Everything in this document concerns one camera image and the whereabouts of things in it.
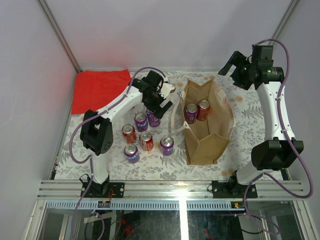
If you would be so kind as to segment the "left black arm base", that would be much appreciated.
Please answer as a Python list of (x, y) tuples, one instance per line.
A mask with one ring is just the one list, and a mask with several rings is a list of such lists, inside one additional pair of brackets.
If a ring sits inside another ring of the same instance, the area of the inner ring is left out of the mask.
[(81, 187), (81, 196), (84, 194), (85, 198), (108, 198), (108, 199), (120, 199), (124, 197), (125, 192), (125, 183), (124, 182), (110, 182), (110, 177), (103, 183), (96, 183), (92, 181), (88, 174), (84, 174), (79, 178), (79, 181), (82, 184)]

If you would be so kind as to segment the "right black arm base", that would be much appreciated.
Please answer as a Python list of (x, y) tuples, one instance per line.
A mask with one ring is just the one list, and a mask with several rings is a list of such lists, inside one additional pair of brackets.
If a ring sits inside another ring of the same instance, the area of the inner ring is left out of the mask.
[(212, 180), (207, 187), (207, 191), (212, 193), (214, 199), (243, 199), (248, 184), (253, 180), (249, 179), (248, 183), (239, 183), (237, 178), (238, 170), (235, 170), (229, 177), (228, 181)]

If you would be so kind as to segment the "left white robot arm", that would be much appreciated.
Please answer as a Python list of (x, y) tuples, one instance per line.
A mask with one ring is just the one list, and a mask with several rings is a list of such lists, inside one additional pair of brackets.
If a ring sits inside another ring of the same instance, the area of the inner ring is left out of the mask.
[(154, 67), (149, 68), (147, 76), (136, 78), (135, 73), (125, 90), (106, 106), (97, 111), (88, 110), (81, 123), (80, 140), (88, 150), (92, 159), (90, 164), (94, 184), (92, 191), (98, 197), (105, 197), (110, 190), (107, 182), (109, 177), (107, 161), (102, 155), (108, 152), (114, 140), (113, 127), (124, 114), (136, 105), (143, 105), (156, 118), (161, 119), (165, 112), (173, 105), (167, 97), (176, 88), (168, 82), (168, 78)]

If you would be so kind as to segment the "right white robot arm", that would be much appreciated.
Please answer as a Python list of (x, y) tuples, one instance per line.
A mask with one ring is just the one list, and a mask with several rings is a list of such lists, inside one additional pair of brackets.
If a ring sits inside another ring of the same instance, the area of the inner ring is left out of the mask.
[(225, 76), (232, 66), (231, 74), (234, 85), (248, 90), (254, 86), (260, 100), (264, 117), (264, 142), (251, 151), (251, 161), (232, 174), (228, 192), (233, 197), (240, 197), (246, 191), (246, 185), (263, 173), (280, 171), (291, 166), (298, 153), (304, 149), (303, 141), (297, 140), (291, 129), (286, 102), (284, 70), (273, 65), (273, 46), (255, 45), (251, 57), (235, 51), (226, 65), (218, 72)]

